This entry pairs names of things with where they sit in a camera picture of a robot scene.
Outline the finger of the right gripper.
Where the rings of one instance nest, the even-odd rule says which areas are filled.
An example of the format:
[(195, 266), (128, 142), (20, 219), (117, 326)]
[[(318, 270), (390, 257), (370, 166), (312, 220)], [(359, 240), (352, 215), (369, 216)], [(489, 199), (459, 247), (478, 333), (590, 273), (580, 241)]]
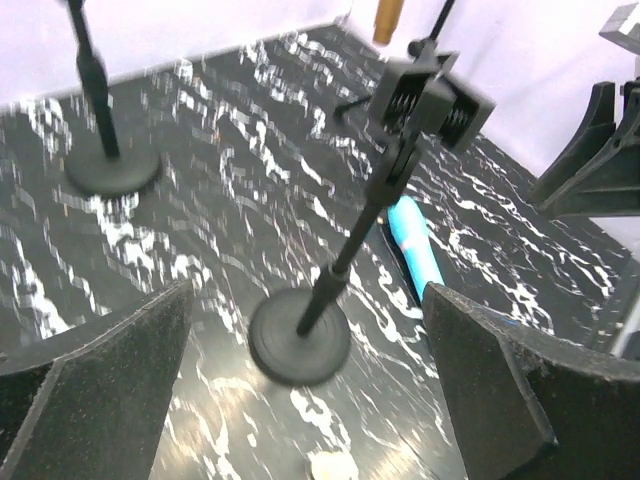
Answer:
[(531, 203), (543, 203), (584, 167), (616, 130), (616, 84), (593, 85), (584, 117), (571, 140), (529, 191)]
[(537, 204), (549, 218), (639, 214), (639, 118), (627, 117), (586, 165)]

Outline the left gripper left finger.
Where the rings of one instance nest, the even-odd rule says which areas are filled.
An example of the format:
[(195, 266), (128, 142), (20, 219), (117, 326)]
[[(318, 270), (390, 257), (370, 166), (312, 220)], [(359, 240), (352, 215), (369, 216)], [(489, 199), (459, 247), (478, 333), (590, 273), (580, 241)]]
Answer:
[(176, 282), (2, 355), (2, 478), (148, 478), (192, 301), (191, 282)]

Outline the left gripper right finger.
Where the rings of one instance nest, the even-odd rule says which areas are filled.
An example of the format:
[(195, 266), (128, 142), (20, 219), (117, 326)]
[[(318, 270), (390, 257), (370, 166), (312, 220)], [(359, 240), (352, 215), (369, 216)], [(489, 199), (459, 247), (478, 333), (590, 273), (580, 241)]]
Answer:
[(636, 479), (639, 364), (426, 286), (422, 308), (471, 479)]

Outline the tripod shock-mount mic stand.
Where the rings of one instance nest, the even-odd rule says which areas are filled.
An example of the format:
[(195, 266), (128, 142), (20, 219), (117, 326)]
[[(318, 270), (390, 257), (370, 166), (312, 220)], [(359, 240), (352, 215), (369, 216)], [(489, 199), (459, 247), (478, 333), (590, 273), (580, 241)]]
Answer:
[(442, 79), (444, 61), (436, 53), (439, 34), (453, 5), (446, 1), (431, 33), (409, 44), (407, 51), (413, 62), (387, 61), (374, 92), (338, 104), (334, 120), (341, 123), (349, 111), (367, 104), (370, 119), (408, 150), (420, 134), (438, 132), (455, 103), (455, 94)]

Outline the gold microphone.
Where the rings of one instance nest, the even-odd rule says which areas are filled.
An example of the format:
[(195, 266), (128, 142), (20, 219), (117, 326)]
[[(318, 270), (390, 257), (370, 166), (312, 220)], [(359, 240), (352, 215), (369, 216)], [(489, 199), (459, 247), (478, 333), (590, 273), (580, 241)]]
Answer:
[(387, 46), (396, 31), (404, 0), (379, 0), (374, 20), (373, 43)]

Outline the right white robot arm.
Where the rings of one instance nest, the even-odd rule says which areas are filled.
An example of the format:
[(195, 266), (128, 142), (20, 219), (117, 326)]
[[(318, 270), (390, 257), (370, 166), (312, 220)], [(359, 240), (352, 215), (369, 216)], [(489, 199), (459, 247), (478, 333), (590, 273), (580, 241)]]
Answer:
[[(592, 87), (574, 136), (529, 191), (550, 219), (639, 217), (639, 80)], [(639, 255), (634, 254), (599, 313), (585, 346), (639, 358)]]

